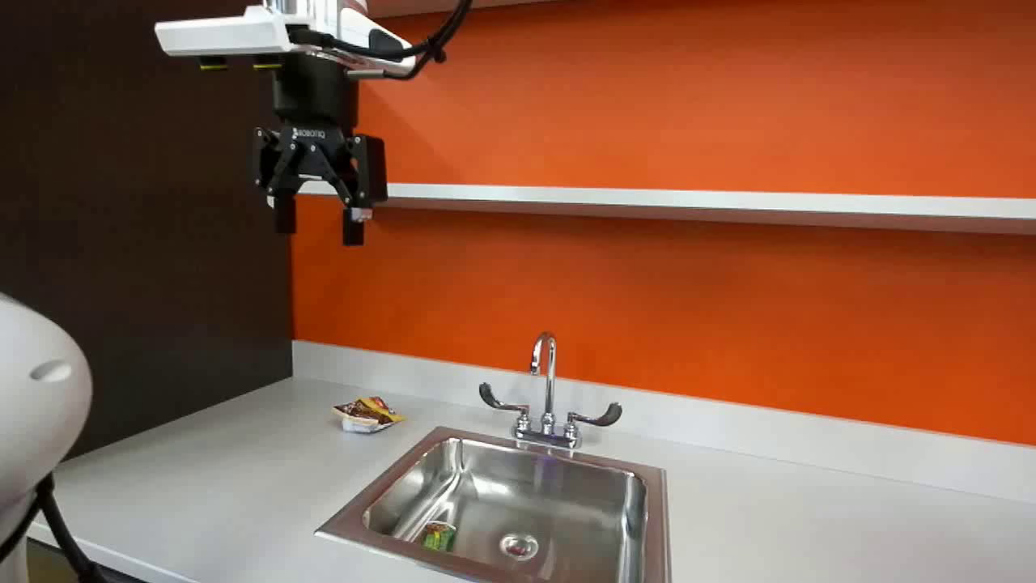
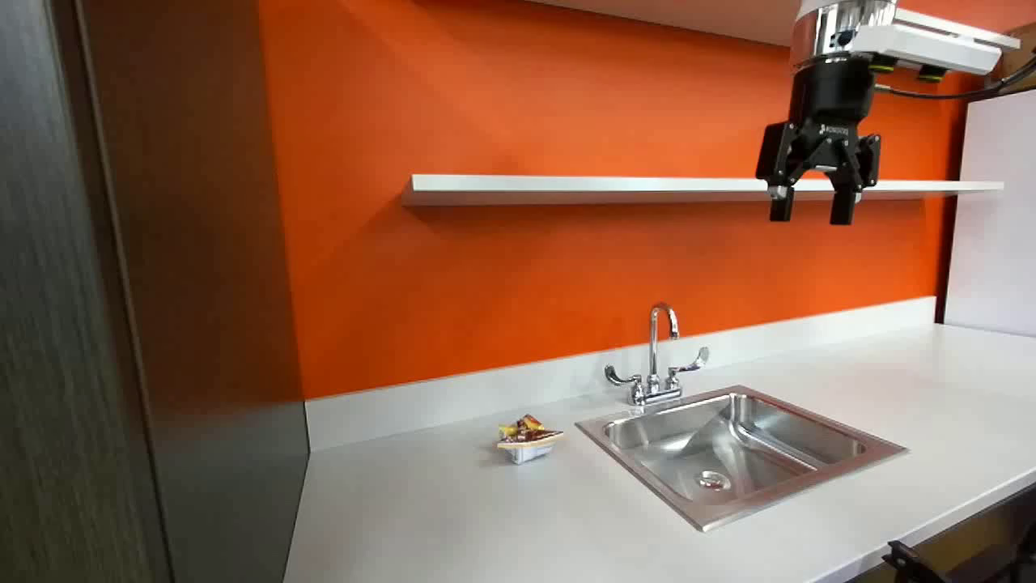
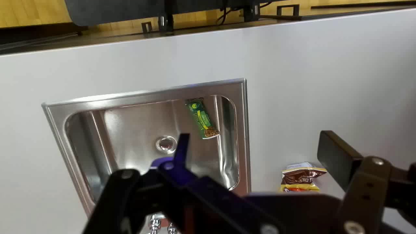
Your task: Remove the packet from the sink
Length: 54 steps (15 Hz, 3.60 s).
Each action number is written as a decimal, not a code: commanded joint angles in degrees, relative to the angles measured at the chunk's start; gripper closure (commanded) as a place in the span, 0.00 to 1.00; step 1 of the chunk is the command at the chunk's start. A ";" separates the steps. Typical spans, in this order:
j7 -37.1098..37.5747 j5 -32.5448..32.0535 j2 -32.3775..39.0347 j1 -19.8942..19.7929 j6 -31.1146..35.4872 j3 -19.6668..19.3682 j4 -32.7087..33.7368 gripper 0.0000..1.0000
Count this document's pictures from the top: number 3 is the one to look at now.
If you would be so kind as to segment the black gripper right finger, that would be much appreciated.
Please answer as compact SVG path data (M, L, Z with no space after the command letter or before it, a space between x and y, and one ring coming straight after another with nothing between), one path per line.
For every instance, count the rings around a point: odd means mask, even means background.
M331 130L322 130L318 138L317 158L334 180L347 190L362 156Z

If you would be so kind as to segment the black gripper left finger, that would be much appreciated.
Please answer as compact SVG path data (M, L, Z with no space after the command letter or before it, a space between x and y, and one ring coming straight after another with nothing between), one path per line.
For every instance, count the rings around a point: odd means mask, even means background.
M185 182L189 178L189 171L185 167L188 141L189 135L180 134L178 138L175 152L172 154L174 161L166 162L157 169L165 177L172 179L174 182Z

